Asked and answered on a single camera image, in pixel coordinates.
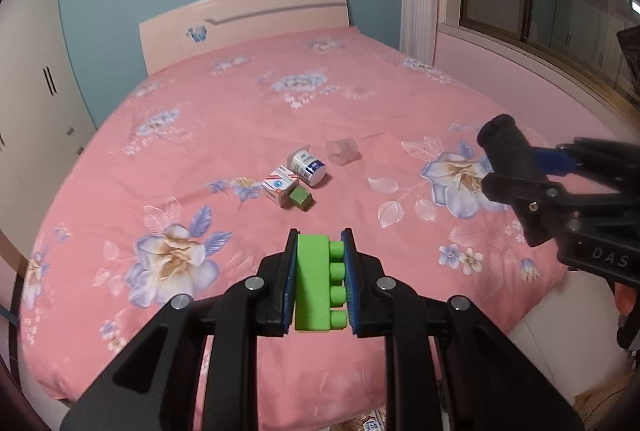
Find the person's right hand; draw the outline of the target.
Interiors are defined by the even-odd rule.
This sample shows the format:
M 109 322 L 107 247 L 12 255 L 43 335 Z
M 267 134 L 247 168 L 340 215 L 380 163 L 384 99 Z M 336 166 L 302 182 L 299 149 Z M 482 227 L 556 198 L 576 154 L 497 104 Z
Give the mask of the person's right hand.
M 638 298 L 639 290 L 623 284 L 614 284 L 614 302 L 615 307 L 620 315 L 628 316 Z

